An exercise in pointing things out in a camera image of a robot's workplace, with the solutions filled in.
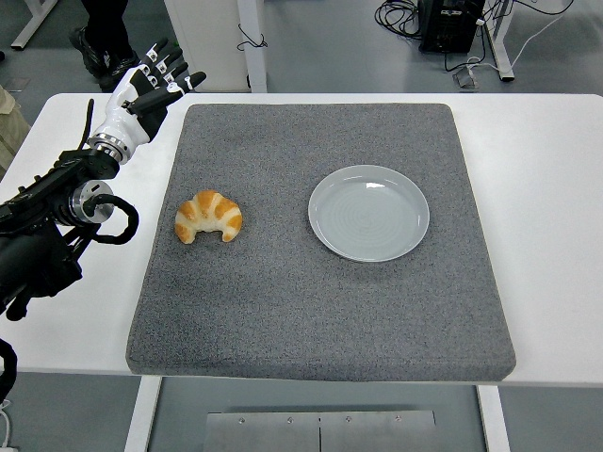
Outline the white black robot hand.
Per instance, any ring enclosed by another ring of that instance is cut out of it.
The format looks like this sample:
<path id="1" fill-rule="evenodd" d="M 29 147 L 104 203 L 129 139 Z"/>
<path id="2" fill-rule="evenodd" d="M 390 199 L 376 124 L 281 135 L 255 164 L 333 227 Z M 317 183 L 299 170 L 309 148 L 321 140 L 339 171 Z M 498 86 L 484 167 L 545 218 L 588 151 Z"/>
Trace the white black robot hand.
<path id="1" fill-rule="evenodd" d="M 105 121 L 91 134 L 91 148 L 125 164 L 138 146 L 151 142 L 166 119 L 168 106 L 195 90 L 204 72 L 189 73 L 183 51 L 166 52 L 166 39 L 156 42 L 128 70 L 106 105 Z"/>

